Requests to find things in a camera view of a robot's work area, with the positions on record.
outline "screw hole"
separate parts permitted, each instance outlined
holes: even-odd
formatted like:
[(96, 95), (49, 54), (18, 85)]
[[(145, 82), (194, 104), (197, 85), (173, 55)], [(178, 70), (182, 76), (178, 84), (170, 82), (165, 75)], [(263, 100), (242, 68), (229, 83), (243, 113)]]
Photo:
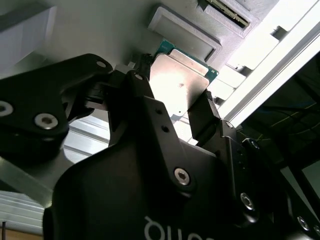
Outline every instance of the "screw hole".
[(44, 117), (41, 119), (44, 124), (52, 124), (52, 120), (49, 117)]
[(244, 206), (250, 210), (250, 211), (254, 211), (255, 210), (255, 206), (254, 203), (252, 202), (252, 200), (250, 199), (250, 197), (246, 194), (246, 193), (241, 193), (240, 194), (240, 199), (241, 202), (244, 204)]
[(162, 129), (162, 131), (164, 131), (165, 133), (168, 133), (168, 132), (169, 132), (169, 128), (166, 127), (166, 126), (162, 126), (161, 129)]
[(244, 163), (242, 161), (239, 161), (238, 164), (239, 164), (240, 168), (246, 169), (246, 167), (245, 167), (245, 165), (244, 165)]
[(307, 222), (306, 222), (301, 216), (298, 216), (297, 219), (298, 219), (298, 222), (299, 222), (300, 226), (301, 226), (304, 230), (306, 230), (306, 231), (309, 231), (309, 230), (310, 230)]
[(258, 144), (255, 141), (251, 141), (251, 144), (256, 148), (256, 149), (260, 149)]
[(178, 175), (182, 180), (185, 180), (187, 178), (183, 172), (179, 172)]
[(214, 154), (215, 154), (217, 157), (220, 157), (221, 152), (220, 152), (220, 150), (218, 150), (218, 151), (214, 152)]
[(162, 111), (160, 109), (156, 109), (155, 112), (160, 115), (162, 114)]

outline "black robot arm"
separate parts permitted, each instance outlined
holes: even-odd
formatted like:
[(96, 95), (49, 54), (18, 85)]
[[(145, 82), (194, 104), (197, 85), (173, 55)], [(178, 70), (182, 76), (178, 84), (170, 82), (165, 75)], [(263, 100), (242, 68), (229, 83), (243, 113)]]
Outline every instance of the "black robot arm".
[[(72, 164), (69, 123), (108, 111), (109, 147)], [(188, 110), (192, 146), (141, 71), (86, 54), (0, 81), (0, 179), (45, 207), (45, 240), (319, 238), (318, 220), (210, 92)]]

